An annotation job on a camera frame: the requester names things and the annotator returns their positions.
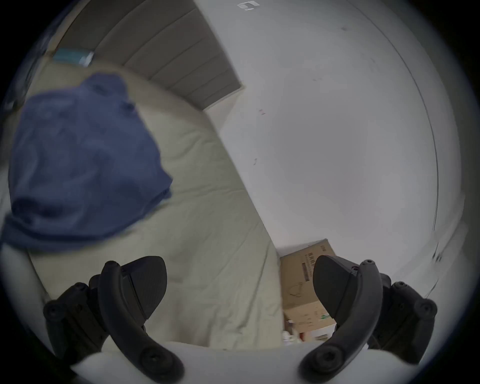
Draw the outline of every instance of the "teal object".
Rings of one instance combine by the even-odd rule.
[[[73,49],[59,49],[53,55],[55,61],[63,61],[71,64],[80,65],[82,67],[88,67],[92,62],[92,51],[78,51]]]

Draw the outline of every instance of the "cardboard box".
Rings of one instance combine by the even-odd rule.
[[[280,258],[283,312],[300,333],[335,324],[313,289],[313,268],[321,255],[335,256],[328,240]]]

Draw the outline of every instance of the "white wall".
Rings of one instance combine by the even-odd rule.
[[[346,1],[259,3],[243,11],[197,0],[245,86],[216,128],[279,253],[328,238],[338,255],[373,258],[388,274],[420,253],[431,258],[434,142],[398,52]],[[397,38],[422,53],[414,37]],[[435,71],[425,52],[412,58]],[[428,81],[442,92],[439,78]],[[430,103],[430,115],[451,137],[444,101]],[[455,143],[448,153],[458,171]],[[457,174],[442,187],[442,218],[458,198]]]

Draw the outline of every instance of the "mattress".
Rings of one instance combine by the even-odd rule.
[[[98,60],[81,68],[44,58],[28,96],[76,86],[98,71],[118,73],[127,84],[160,149],[162,166],[173,177],[172,197],[101,243],[73,252],[31,253],[47,292],[56,298],[76,282],[87,283],[108,260],[125,264],[157,255],[165,260],[168,285],[145,323],[155,341],[226,349],[280,346],[277,253],[203,112],[124,68]],[[2,146],[17,120],[18,113],[8,120]],[[3,162],[3,175],[7,166]],[[104,350],[115,348],[109,338]]]

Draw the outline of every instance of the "blue towel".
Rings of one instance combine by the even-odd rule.
[[[123,80],[95,73],[26,102],[1,240],[36,251],[79,248],[144,217],[170,197],[171,183]]]

